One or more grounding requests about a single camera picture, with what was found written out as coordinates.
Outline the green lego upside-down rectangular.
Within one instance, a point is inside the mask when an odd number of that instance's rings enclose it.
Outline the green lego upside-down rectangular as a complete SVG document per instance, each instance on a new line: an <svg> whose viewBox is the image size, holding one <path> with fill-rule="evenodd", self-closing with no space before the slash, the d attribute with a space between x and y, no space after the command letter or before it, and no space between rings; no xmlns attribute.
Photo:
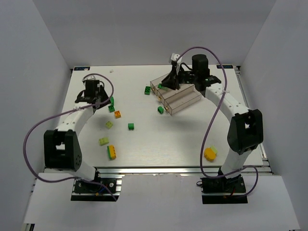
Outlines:
<svg viewBox="0 0 308 231"><path fill-rule="evenodd" d="M150 93L151 93L151 87L150 86L146 86L145 90L144 90L144 94L145 95L150 95Z"/></svg>

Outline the green lego table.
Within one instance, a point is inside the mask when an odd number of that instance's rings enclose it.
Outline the green lego table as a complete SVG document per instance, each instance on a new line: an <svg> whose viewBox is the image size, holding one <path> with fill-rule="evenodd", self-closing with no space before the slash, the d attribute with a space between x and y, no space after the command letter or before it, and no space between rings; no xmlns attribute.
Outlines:
<svg viewBox="0 0 308 231"><path fill-rule="evenodd" d="M134 130L134 123L128 123L128 129Z"/></svg>

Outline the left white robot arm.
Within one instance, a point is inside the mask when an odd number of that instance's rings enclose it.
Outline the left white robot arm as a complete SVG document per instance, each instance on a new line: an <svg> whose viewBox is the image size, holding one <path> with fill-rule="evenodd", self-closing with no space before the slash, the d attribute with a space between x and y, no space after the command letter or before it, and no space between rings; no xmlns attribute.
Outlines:
<svg viewBox="0 0 308 231"><path fill-rule="evenodd" d="M99 80L86 80L85 89L75 100L76 111L69 113L56 129L44 133L45 167L68 172L93 181L96 168L82 158L78 135L94 113L110 103Z"/></svg>

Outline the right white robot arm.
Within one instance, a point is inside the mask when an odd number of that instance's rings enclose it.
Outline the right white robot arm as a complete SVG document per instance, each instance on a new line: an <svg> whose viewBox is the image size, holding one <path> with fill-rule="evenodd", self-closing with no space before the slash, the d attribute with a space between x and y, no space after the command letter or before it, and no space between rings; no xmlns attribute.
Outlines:
<svg viewBox="0 0 308 231"><path fill-rule="evenodd" d="M192 68L187 71L181 67L180 55L172 54L170 59L172 68L162 80L162 87L179 90L181 84L193 84L198 92L216 105L216 113L225 115L230 123L227 134L230 149L217 177L238 177L248 156L263 142L262 113L258 109L249 109L227 92L227 85L210 74L206 55L194 55Z"/></svg>

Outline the clear three-compartment container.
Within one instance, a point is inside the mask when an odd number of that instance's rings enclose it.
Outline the clear three-compartment container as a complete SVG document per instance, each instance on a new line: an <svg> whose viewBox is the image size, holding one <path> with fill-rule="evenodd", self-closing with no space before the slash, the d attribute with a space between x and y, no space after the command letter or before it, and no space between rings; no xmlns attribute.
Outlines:
<svg viewBox="0 0 308 231"><path fill-rule="evenodd" d="M158 101L170 115L185 109L201 99L201 93L194 88L193 84L180 84L179 90L159 87L164 77L165 76L161 76L160 78L152 80L150 82L150 87Z"/></svg>

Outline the green lego square upside-down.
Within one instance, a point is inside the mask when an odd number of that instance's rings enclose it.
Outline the green lego square upside-down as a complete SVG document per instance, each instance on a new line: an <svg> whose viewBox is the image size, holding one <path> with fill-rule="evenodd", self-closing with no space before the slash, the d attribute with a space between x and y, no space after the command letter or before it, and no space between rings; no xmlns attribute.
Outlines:
<svg viewBox="0 0 308 231"><path fill-rule="evenodd" d="M113 105L110 105L110 106L108 106L108 110L109 110L110 113L112 113L112 112L115 111L115 108L114 108Z"/></svg>

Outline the orange lego brick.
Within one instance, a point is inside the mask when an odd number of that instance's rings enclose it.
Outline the orange lego brick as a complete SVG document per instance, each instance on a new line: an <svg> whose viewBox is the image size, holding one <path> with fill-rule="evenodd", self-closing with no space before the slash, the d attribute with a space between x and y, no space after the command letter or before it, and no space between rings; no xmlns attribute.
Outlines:
<svg viewBox="0 0 308 231"><path fill-rule="evenodd" d="M115 111L114 115L115 115L115 118L120 118L121 117L120 111Z"/></svg>

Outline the light green small lego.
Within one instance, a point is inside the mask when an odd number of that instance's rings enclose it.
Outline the light green small lego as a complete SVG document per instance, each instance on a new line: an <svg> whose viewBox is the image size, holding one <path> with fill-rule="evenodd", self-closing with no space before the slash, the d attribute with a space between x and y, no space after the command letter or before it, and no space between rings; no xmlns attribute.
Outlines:
<svg viewBox="0 0 308 231"><path fill-rule="evenodd" d="M107 122L105 123L105 126L106 126L108 129L110 129L110 128L113 126L113 122L107 121Z"/></svg>

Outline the light green 2x3 lego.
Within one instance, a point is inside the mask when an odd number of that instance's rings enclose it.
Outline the light green 2x3 lego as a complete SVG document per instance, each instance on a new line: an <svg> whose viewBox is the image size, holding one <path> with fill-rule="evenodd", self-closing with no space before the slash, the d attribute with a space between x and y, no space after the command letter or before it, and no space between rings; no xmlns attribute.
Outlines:
<svg viewBox="0 0 308 231"><path fill-rule="evenodd" d="M108 137L103 137L99 139L99 145L103 146L103 145L107 145L109 143L109 139Z"/></svg>

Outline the yellow green stacked lego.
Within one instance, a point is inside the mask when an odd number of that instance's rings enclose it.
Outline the yellow green stacked lego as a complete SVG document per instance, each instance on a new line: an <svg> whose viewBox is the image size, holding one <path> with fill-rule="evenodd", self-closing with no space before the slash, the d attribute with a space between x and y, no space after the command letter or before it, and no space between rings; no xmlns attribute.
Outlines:
<svg viewBox="0 0 308 231"><path fill-rule="evenodd" d="M107 146L107 152L108 152L108 157L110 160L116 159L116 150L113 145L108 145Z"/></svg>

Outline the yellow round lego piece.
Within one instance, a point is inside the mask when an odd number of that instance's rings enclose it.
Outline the yellow round lego piece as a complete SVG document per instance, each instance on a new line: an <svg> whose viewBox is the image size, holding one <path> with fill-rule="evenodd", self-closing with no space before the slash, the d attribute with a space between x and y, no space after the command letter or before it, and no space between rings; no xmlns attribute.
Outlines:
<svg viewBox="0 0 308 231"><path fill-rule="evenodd" d="M214 145L207 147L204 150L204 157L207 161L213 162L217 157L218 151Z"/></svg>

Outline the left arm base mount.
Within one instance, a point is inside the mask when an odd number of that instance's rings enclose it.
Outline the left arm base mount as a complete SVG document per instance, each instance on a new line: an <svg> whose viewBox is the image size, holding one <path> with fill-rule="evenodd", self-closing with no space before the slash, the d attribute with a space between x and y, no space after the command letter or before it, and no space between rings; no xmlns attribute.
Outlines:
<svg viewBox="0 0 308 231"><path fill-rule="evenodd" d="M96 173L94 182L74 181L71 201L79 202L115 202L121 192L122 176Z"/></svg>

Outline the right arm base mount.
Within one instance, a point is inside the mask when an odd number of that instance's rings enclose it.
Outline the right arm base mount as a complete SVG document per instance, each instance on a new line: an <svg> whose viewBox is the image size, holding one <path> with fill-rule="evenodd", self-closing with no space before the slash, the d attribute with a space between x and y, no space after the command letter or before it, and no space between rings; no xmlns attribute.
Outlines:
<svg viewBox="0 0 308 231"><path fill-rule="evenodd" d="M233 178L200 178L196 186L201 188L204 205L247 204L244 179L241 175Z"/></svg>

